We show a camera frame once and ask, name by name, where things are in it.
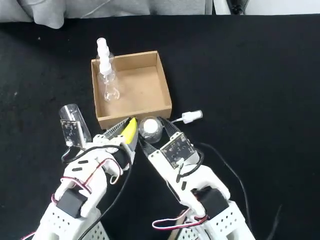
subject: wire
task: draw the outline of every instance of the wire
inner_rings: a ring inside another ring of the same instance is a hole
[[[280,212],[281,212],[281,209],[282,209],[282,205],[280,205],[280,207],[278,208],[277,212],[276,212],[276,215],[275,215],[275,218],[274,218],[274,221],[273,221],[273,225],[272,225],[272,229],[271,229],[271,232],[269,233],[268,237],[266,238],[266,240],[272,240],[275,236],[275,233],[276,233],[276,230],[277,230],[277,227],[278,227],[278,224],[279,224],[279,217],[280,217]]]
[[[99,165],[98,165],[98,166],[95,168],[95,170],[90,174],[90,176],[87,178],[87,180],[85,180],[84,185],[87,185],[87,184],[88,184],[89,180],[92,178],[92,176],[93,176],[94,173],[97,171],[97,169],[100,168],[103,164],[105,164],[107,160],[113,161],[113,162],[117,165],[117,167],[118,167],[118,169],[119,169],[119,174],[117,175],[116,179],[115,179],[114,181],[111,181],[111,179],[112,179],[114,176],[112,176],[111,179],[110,179],[110,184],[111,184],[111,185],[114,185],[114,184],[117,183],[117,181],[119,180],[120,175],[121,175],[121,167],[119,166],[119,164],[117,163],[116,160],[114,160],[114,159],[111,158],[111,157],[108,157],[108,158],[104,159],[102,162],[99,163]]]
[[[125,189],[125,186],[127,185],[128,183],[128,180],[130,178],[130,175],[131,175],[131,171],[132,171],[132,163],[131,163],[131,158],[129,156],[129,153],[127,153],[122,147],[119,146],[119,149],[122,149],[125,153],[126,153],[126,156],[127,156],[127,162],[129,164],[129,169],[128,169],[128,174],[124,180],[124,183],[118,193],[118,195],[115,197],[114,201],[111,203],[111,205],[100,215],[100,217],[97,218],[97,220],[94,221],[94,223],[89,227],[87,228],[87,230],[85,230],[83,232],[83,234],[79,237],[78,240],[82,240],[84,239],[84,237],[87,235],[87,233],[89,233],[97,223],[100,222],[100,220],[103,218],[103,216],[117,203],[119,197],[121,196],[121,194],[123,193],[124,189]]]
[[[64,163],[65,157],[70,153],[71,147],[68,147],[68,149],[64,152],[64,154],[61,156],[61,161]]]
[[[106,148],[115,148],[118,149],[120,151],[123,151],[125,154],[127,154],[126,150],[121,147],[121,146],[117,146],[117,145],[103,145],[103,146],[93,146],[91,148],[88,148],[86,150],[84,150],[82,153],[80,153],[79,155],[71,158],[71,159],[65,159],[65,157],[69,154],[69,152],[65,152],[62,157],[61,157],[61,161],[63,164],[70,164],[72,162],[74,162],[75,160],[78,160],[79,158],[82,158],[84,155],[86,155],[87,153],[96,150],[96,149],[106,149]]]
[[[160,220],[153,221],[152,227],[157,230],[165,230],[165,231],[166,230],[175,230],[175,229],[184,229],[184,228],[189,228],[189,227],[201,225],[208,218],[208,216],[206,215],[205,217],[202,217],[202,218],[194,217],[195,220],[199,220],[197,222],[184,223],[184,224],[179,224],[179,225],[174,225],[174,226],[156,226],[157,223],[163,223],[165,221],[177,221],[177,220],[185,217],[189,210],[190,210],[190,208],[185,210],[182,214],[180,214],[176,218],[166,218],[166,219],[160,219]]]
[[[90,174],[90,176],[89,176],[89,177],[85,180],[85,182],[83,183],[84,185],[87,185],[87,184],[88,184],[89,180],[90,180],[90,179],[92,178],[92,176],[95,174],[95,172],[97,171],[97,169],[100,168],[103,164],[105,164],[108,159],[111,159],[111,158],[106,158],[105,160],[103,160],[102,162],[100,162],[100,163],[98,164],[98,166],[96,166],[95,170]]]
[[[58,201],[55,199],[55,194],[54,193],[51,194],[51,202],[53,202],[54,204],[58,203]]]
[[[248,227],[249,229],[252,231],[252,225],[251,225],[251,218],[250,218],[250,209],[249,209],[249,201],[248,201],[248,196],[247,196],[247,191],[245,188],[245,185],[243,184],[241,178],[238,176],[238,174],[232,169],[232,167],[227,163],[227,161],[222,157],[222,155],[218,152],[217,149],[215,149],[213,146],[211,146],[210,144],[207,143],[203,143],[203,142],[199,142],[198,143],[201,146],[204,146],[206,148],[209,148],[211,150],[213,150],[215,152],[215,154],[222,160],[222,162],[224,163],[224,165],[226,165],[229,170],[234,174],[234,176],[238,179],[242,191],[243,191],[243,195],[244,195],[244,201],[245,201],[245,211],[246,211],[246,219],[247,219],[247,223],[248,223]]]
[[[63,176],[60,181],[62,182],[64,179],[70,180],[71,182],[75,183],[77,186],[82,188],[83,190],[86,190],[89,194],[91,194],[91,190],[87,188],[83,183],[81,183],[78,179],[70,176]]]
[[[28,235],[25,235],[24,237],[22,237],[21,240],[27,240],[28,238],[32,237],[35,234],[36,234],[35,231],[30,232]]]
[[[199,149],[197,149],[196,151],[200,154],[200,158],[199,158],[199,161],[196,163],[196,166],[192,170],[190,170],[190,171],[188,171],[188,172],[186,172],[184,174],[180,174],[180,172],[181,172],[181,170],[182,170],[182,168],[184,166],[182,164],[180,166],[179,173],[177,175],[177,182],[180,181],[180,178],[184,178],[186,176],[189,176],[189,175],[193,174],[195,171],[197,171],[200,168],[201,164],[204,162],[205,154],[202,151],[200,151]]]

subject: white bottle cap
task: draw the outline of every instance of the white bottle cap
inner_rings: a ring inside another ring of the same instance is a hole
[[[147,119],[143,124],[143,130],[148,134],[154,134],[158,130],[158,123],[154,119]]]

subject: clear plastic bottle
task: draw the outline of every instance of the clear plastic bottle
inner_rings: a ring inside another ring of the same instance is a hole
[[[99,38],[97,41],[97,51],[99,57],[99,89],[105,101],[111,102],[113,100],[118,100],[120,98],[120,93],[118,90],[118,80],[116,72],[111,65],[113,56],[110,56],[110,51],[107,46],[107,42],[104,38]]]

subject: white spray nozzle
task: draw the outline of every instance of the white spray nozzle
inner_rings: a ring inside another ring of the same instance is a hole
[[[100,37],[96,41],[96,44],[98,46],[97,51],[100,57],[99,71],[103,75],[108,75],[112,72],[112,68],[109,60],[110,51],[107,41],[105,38]]]
[[[203,113],[201,110],[188,111],[188,112],[182,113],[182,117],[172,121],[172,123],[183,121],[185,124],[188,124],[193,122],[194,120],[201,119],[202,117],[203,117]]]
[[[100,37],[97,39],[96,44],[98,46],[97,51],[100,58],[108,57],[110,55],[109,47],[105,38]]]

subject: yellow object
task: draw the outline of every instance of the yellow object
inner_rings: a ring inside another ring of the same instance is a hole
[[[125,129],[122,131],[121,135],[125,138],[125,143],[130,144],[136,134],[138,123],[136,118],[132,118]]]

